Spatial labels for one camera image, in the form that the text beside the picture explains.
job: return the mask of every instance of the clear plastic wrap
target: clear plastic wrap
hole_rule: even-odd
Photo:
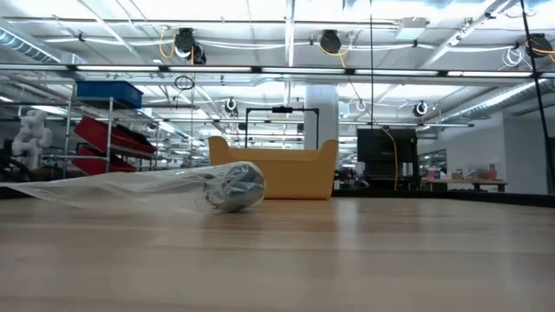
[[[112,172],[51,182],[3,184],[33,197],[78,207],[146,206],[237,212],[264,198],[265,182],[251,162],[155,172]]]

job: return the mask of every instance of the white pillar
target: white pillar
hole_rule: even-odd
[[[304,113],[304,149],[315,149],[318,132],[318,148],[326,140],[337,140],[339,135],[339,108],[336,85],[306,85],[304,108],[320,109],[320,125],[316,129],[317,116]]]

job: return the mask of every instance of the wooden table surface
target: wooden table surface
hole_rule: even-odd
[[[453,184],[480,184],[480,185],[507,185],[505,180],[486,179],[422,179],[424,183],[453,183]]]
[[[0,311],[554,309],[554,209],[333,198],[207,216],[0,201]]]

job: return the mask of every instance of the yellow plastic tub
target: yellow plastic tub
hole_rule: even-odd
[[[327,199],[331,196],[339,142],[320,150],[230,148],[224,138],[210,137],[210,161],[223,165],[251,161],[264,175],[264,198]]]

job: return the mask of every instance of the red object on table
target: red object on table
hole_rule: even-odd
[[[77,156],[106,157],[106,154],[94,148],[83,146],[77,152]],[[106,160],[104,159],[73,159],[71,161],[77,168],[88,175],[106,173]],[[110,172],[136,172],[137,169],[115,155],[110,157]]]
[[[75,134],[85,139],[90,145],[105,153],[108,144],[108,125],[104,122],[84,116],[74,130]],[[129,157],[152,159],[156,147],[146,142],[139,142],[133,136],[117,127],[112,127],[110,152]]]

